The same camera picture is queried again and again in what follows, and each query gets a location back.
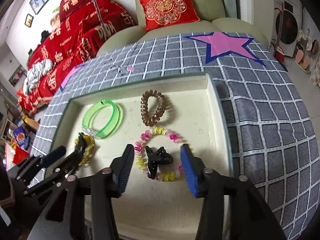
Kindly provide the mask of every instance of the red embroidered pillow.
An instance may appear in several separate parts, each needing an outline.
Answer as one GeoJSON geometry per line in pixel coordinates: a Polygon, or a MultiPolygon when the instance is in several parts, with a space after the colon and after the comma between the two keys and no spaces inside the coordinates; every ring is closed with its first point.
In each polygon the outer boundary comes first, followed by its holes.
{"type": "Polygon", "coordinates": [[[64,22],[67,17],[82,5],[89,3],[91,0],[62,0],[60,3],[60,22],[64,22]]]}
{"type": "Polygon", "coordinates": [[[139,0],[146,14],[146,31],[200,21],[192,0],[139,0]]]}

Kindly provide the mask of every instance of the washing machine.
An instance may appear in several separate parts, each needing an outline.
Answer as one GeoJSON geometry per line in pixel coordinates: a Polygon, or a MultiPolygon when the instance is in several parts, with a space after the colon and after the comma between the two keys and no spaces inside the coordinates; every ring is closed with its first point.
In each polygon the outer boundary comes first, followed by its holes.
{"type": "Polygon", "coordinates": [[[282,23],[279,47],[284,55],[292,57],[297,43],[298,31],[302,24],[302,6],[300,0],[274,0],[274,24],[272,32],[272,42],[276,43],[280,22],[280,10],[284,6],[284,19],[282,23]]]}

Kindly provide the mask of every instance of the red blanket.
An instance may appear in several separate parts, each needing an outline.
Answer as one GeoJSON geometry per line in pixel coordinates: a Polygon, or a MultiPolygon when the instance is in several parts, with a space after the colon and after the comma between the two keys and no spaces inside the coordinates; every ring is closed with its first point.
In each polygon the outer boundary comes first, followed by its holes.
{"type": "Polygon", "coordinates": [[[33,53],[28,69],[46,58],[56,65],[40,80],[32,93],[19,98],[22,108],[30,114],[51,101],[73,67],[94,58],[99,48],[113,34],[135,25],[125,9],[113,0],[97,0],[97,3],[107,33],[102,30],[97,12],[90,2],[62,22],[33,53]]]}

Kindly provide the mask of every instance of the brown coil hair tie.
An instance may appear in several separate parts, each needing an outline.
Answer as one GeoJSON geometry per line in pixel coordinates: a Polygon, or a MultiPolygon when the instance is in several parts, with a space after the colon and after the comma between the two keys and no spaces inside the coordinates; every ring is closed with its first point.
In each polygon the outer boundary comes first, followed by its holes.
{"type": "Polygon", "coordinates": [[[142,98],[141,98],[141,118],[143,123],[146,126],[154,126],[157,124],[157,121],[160,120],[160,117],[163,116],[164,111],[167,108],[167,99],[165,99],[164,95],[162,95],[160,92],[157,90],[153,91],[146,91],[143,93],[142,98]],[[159,101],[158,108],[156,110],[156,113],[153,114],[152,117],[149,117],[148,113],[148,99],[149,97],[155,97],[159,101]]]}

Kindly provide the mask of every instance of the washing machine door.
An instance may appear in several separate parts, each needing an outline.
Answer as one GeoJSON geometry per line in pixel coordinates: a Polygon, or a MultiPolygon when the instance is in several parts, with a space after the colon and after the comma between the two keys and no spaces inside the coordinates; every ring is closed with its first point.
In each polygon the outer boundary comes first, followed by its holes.
{"type": "MultiPolygon", "coordinates": [[[[278,35],[278,30],[280,25],[281,25],[280,14],[278,14],[276,19],[277,35],[278,35]]],[[[295,42],[297,35],[298,35],[298,24],[295,17],[291,12],[284,10],[284,19],[282,24],[280,41],[283,42],[284,44],[291,44],[295,42]]]]}

